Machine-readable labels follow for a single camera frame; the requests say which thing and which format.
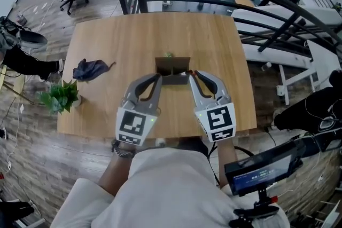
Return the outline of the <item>person's left forearm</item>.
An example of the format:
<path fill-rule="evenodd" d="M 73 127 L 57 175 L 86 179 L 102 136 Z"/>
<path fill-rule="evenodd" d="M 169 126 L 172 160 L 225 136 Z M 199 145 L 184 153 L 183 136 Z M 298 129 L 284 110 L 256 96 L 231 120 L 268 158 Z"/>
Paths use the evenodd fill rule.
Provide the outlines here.
<path fill-rule="evenodd" d="M 116 196 L 119 189 L 127 181 L 132 158 L 112 156 L 107 168 L 99 179 L 98 185 L 112 196 Z"/>

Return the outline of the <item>dark blue cloth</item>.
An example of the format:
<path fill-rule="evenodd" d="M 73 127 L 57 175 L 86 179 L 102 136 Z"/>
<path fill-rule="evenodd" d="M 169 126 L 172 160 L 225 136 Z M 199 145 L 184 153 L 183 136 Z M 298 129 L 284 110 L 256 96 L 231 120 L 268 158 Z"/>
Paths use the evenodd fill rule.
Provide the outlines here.
<path fill-rule="evenodd" d="M 76 68 L 73 69 L 73 79 L 77 81 L 92 81 L 98 76 L 108 72 L 116 62 L 112 62 L 110 65 L 103 60 L 87 61 L 82 59 Z"/>

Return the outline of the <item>dark brown box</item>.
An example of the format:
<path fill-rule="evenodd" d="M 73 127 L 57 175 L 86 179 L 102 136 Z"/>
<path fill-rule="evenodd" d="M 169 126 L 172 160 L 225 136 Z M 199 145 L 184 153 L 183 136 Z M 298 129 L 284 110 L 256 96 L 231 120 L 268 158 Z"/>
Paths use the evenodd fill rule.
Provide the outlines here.
<path fill-rule="evenodd" d="M 156 73 L 162 77 L 162 85 L 186 85 L 188 83 L 190 57 L 156 57 Z"/>

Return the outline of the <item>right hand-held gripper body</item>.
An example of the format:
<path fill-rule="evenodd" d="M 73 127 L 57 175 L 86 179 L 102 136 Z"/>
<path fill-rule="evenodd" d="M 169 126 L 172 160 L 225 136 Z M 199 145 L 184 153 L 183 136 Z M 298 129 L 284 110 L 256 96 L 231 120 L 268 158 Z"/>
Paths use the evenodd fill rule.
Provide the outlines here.
<path fill-rule="evenodd" d="M 205 108 L 194 109 L 194 114 L 211 143 L 232 138 L 236 134 L 235 107 L 231 97 L 213 100 Z"/>

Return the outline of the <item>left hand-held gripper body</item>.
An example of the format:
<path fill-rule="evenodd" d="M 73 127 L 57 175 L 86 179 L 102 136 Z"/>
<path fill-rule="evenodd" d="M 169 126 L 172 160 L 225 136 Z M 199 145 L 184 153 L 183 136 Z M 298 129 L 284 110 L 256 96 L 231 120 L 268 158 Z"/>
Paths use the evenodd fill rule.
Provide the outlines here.
<path fill-rule="evenodd" d="M 140 100 L 133 95 L 122 99 L 116 113 L 116 139 L 132 145 L 143 145 L 156 123 L 159 112 L 159 95 Z"/>

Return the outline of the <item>person's dark trousers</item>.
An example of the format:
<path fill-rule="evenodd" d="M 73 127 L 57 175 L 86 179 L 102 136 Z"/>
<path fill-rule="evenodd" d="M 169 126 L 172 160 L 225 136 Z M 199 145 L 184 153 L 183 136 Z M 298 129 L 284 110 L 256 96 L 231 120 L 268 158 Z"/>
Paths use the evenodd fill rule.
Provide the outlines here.
<path fill-rule="evenodd" d="M 199 136 L 180 138 L 176 148 L 179 150 L 199 152 L 206 158 L 209 155 L 208 147 L 203 143 L 202 139 Z"/>

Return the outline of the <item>green potted plant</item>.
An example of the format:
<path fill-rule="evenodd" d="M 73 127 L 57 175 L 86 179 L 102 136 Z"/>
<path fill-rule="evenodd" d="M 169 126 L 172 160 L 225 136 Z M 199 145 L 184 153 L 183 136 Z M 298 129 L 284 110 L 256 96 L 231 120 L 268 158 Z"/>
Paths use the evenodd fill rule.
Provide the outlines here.
<path fill-rule="evenodd" d="M 82 96 L 77 88 L 77 80 L 54 84 L 48 92 L 39 94 L 40 102 L 47 107 L 51 113 L 70 112 L 72 107 L 78 107 L 82 103 Z"/>

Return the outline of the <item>yellow round stool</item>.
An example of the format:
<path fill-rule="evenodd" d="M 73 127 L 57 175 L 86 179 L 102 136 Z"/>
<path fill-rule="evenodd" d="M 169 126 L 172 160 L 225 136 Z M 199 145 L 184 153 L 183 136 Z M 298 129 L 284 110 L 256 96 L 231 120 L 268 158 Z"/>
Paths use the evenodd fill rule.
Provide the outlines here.
<path fill-rule="evenodd" d="M 15 97 L 21 98 L 34 105 L 35 103 L 24 95 L 24 85 L 24 75 L 19 74 L 17 76 L 11 76 L 7 74 L 6 65 L 3 65 L 0 68 L 0 90 L 5 88 L 7 91 L 12 92 Z"/>

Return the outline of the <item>person's white shirt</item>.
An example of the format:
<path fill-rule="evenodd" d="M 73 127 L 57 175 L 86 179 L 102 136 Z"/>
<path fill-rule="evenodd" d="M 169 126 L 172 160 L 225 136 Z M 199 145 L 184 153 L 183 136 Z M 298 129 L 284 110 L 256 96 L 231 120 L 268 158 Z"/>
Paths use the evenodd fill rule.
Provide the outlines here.
<path fill-rule="evenodd" d="M 251 209 L 257 193 L 233 196 L 217 187 L 207 158 L 155 148 L 137 153 L 127 181 L 112 196 L 78 179 L 51 228 L 229 228 L 235 209 Z"/>

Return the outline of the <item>person's right forearm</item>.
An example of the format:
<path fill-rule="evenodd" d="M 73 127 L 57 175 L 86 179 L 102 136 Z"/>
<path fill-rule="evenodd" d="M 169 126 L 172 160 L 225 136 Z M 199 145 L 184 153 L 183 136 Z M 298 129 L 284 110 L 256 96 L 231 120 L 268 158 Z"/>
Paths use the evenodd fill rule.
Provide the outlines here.
<path fill-rule="evenodd" d="M 219 161 L 219 186 L 223 188 L 228 184 L 224 166 L 238 160 L 232 138 L 218 142 L 217 154 Z"/>

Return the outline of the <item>white desk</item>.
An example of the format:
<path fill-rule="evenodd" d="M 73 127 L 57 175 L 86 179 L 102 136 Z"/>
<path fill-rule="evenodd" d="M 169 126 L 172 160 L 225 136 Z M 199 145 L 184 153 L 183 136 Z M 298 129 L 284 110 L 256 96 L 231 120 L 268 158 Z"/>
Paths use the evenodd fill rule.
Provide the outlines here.
<path fill-rule="evenodd" d="M 277 87 L 277 94 L 280 97 L 284 97 L 286 105 L 290 104 L 288 92 L 290 85 L 309 77 L 312 89 L 314 89 L 312 75 L 316 73 L 316 69 L 313 63 L 309 61 L 309 58 L 276 49 L 265 49 L 259 52 L 257 46 L 248 44 L 243 44 L 243 49 L 247 61 L 263 62 L 264 64 L 270 62 L 271 64 L 278 65 L 282 84 Z M 291 78 L 286 78 L 284 65 L 302 68 L 304 71 Z"/>

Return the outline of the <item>black chest monitor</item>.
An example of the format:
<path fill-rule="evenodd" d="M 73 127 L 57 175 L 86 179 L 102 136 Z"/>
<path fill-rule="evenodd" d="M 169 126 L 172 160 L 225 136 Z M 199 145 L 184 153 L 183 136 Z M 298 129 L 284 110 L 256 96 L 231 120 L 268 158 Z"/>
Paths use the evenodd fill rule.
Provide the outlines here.
<path fill-rule="evenodd" d="M 264 190 L 275 182 L 290 177 L 302 166 L 305 152 L 302 140 L 292 140 L 254 156 L 224 165 L 233 195 Z"/>

